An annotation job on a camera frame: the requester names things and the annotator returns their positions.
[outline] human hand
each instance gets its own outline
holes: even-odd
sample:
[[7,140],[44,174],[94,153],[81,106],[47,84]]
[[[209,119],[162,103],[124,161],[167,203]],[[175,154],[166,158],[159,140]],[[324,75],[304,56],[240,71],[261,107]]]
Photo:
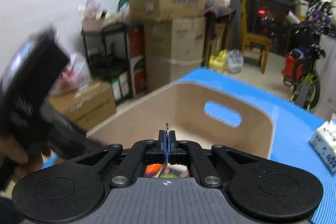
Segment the human hand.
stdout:
[[[50,156],[51,152],[47,145],[42,150],[45,156]],[[43,164],[41,153],[36,154],[34,157],[29,157],[22,146],[13,138],[11,134],[0,136],[0,154],[10,158],[18,163],[15,168],[12,180],[18,182],[19,179],[28,173],[39,170]]]

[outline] round black pad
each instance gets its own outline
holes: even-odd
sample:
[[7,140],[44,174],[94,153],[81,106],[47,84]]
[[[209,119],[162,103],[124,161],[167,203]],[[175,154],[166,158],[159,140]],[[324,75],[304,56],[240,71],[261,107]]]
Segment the round black pad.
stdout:
[[238,210],[270,223],[311,217],[322,196],[322,185],[314,175],[272,161],[241,165],[229,188],[229,199]]
[[72,222],[92,212],[105,197],[93,166],[58,164],[28,174],[14,187],[18,211],[32,222]]
[[76,183],[66,178],[50,178],[37,185],[37,194],[48,200],[60,200],[70,196],[76,188]]
[[259,180],[259,188],[270,195],[289,195],[298,187],[294,178],[284,175],[268,175]]

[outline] bicycle tire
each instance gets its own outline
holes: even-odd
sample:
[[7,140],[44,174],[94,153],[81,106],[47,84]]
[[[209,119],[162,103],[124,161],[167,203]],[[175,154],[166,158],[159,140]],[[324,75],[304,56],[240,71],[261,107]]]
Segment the bicycle tire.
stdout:
[[310,83],[308,82],[301,82],[300,85],[297,87],[296,92],[298,95],[293,100],[293,103],[298,107],[306,109],[306,104],[310,96]]
[[310,102],[311,109],[317,106],[320,100],[320,95],[321,95],[321,83],[320,83],[320,79],[319,79],[317,72],[314,72],[313,80],[314,80],[314,86],[315,86],[315,95],[314,95],[314,98]]
[[296,92],[296,89],[298,88],[298,86],[303,82],[303,80],[306,78],[307,74],[301,75],[300,79],[293,84],[293,95]]

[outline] white package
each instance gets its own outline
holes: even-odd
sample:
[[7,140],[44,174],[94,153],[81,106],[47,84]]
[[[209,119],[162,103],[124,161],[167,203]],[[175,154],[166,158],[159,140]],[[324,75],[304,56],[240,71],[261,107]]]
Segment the white package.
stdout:
[[336,114],[332,114],[330,122],[320,126],[309,140],[330,172],[336,171]]

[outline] red bag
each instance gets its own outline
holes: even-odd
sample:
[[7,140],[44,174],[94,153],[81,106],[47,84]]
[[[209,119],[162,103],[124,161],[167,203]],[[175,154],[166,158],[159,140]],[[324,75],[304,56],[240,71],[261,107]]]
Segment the red bag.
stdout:
[[[287,81],[293,82],[293,69],[297,59],[295,59],[290,54],[286,54],[285,69],[282,74]],[[303,75],[303,66],[298,67],[296,71],[296,80],[298,81]]]

